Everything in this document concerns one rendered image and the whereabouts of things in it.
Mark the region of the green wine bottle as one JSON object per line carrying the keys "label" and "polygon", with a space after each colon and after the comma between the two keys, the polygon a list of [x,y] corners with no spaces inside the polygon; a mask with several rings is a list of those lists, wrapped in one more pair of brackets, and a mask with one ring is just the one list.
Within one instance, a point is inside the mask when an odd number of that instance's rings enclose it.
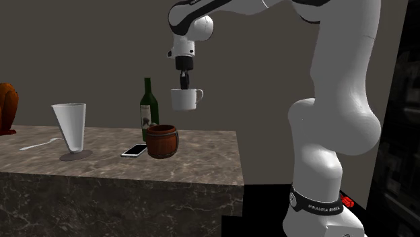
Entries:
{"label": "green wine bottle", "polygon": [[146,141],[147,129],[160,123],[158,101],[151,90],[151,78],[144,78],[145,93],[140,101],[142,138]]}

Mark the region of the brown wooden barrel mug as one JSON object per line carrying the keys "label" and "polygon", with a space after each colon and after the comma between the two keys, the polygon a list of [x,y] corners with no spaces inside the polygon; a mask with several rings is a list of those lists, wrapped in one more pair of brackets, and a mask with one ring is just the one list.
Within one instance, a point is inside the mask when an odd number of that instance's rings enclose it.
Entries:
{"label": "brown wooden barrel mug", "polygon": [[148,154],[156,159],[172,157],[178,151],[178,130],[173,125],[155,125],[146,130]]}

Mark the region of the white spoon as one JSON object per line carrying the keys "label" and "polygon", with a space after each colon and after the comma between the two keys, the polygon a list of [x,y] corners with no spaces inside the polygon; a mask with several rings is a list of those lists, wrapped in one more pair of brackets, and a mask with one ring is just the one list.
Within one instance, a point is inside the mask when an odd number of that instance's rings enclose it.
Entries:
{"label": "white spoon", "polygon": [[47,145],[49,143],[52,143],[53,141],[58,141],[58,140],[64,140],[64,139],[63,138],[58,138],[58,137],[57,138],[52,138],[45,143],[39,143],[39,144],[36,144],[36,145],[30,145],[30,146],[19,148],[19,151],[24,151],[24,150],[32,149],[32,148],[39,147],[39,146],[42,146],[42,145]]}

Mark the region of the dark shelf unit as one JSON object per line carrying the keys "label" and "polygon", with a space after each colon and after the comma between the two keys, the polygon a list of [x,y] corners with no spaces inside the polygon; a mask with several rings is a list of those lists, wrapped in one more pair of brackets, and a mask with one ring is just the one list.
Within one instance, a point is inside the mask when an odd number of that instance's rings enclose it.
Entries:
{"label": "dark shelf unit", "polygon": [[420,0],[408,0],[367,202],[370,237],[420,237]]}

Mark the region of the black robot stand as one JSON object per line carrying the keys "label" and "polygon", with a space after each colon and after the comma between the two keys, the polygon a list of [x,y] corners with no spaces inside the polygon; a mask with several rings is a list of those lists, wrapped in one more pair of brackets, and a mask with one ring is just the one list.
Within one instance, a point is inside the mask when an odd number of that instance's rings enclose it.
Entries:
{"label": "black robot stand", "polygon": [[367,237],[347,208],[339,215],[294,211],[289,184],[247,184],[242,217],[222,217],[221,237]]}

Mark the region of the white mug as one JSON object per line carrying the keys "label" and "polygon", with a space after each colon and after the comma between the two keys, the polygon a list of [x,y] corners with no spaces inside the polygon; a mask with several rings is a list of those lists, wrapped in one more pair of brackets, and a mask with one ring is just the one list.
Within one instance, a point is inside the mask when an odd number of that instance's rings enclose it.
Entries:
{"label": "white mug", "polygon": [[195,110],[204,96],[201,89],[171,89],[170,92],[172,109],[175,111]]}

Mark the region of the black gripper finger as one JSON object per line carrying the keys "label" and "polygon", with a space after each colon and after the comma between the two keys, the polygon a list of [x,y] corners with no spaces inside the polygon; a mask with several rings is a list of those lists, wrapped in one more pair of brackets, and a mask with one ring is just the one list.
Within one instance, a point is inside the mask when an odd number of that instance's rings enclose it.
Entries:
{"label": "black gripper finger", "polygon": [[180,72],[180,88],[182,90],[188,90],[190,85],[189,74],[188,71],[182,70]]}

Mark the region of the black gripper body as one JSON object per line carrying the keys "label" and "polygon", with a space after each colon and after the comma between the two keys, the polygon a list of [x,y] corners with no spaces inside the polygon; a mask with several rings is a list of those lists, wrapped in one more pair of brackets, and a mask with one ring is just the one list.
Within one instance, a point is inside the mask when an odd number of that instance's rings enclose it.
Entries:
{"label": "black gripper body", "polygon": [[175,57],[175,66],[179,71],[190,71],[194,68],[193,58],[190,56]]}

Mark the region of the orange-brown rounded object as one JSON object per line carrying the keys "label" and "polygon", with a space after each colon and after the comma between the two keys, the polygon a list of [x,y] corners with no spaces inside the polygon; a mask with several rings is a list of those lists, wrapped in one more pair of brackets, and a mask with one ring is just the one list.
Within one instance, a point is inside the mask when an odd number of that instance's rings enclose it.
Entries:
{"label": "orange-brown rounded object", "polygon": [[11,129],[18,109],[19,96],[10,83],[0,83],[0,136],[13,135]]}

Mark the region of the white smartphone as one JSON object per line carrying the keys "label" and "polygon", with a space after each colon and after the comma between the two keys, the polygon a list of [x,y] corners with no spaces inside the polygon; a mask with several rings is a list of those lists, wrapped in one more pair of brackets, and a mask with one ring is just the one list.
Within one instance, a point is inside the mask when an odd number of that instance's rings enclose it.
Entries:
{"label": "white smartphone", "polygon": [[147,150],[147,145],[145,143],[136,144],[127,151],[124,151],[120,156],[126,158],[136,158],[139,157]]}

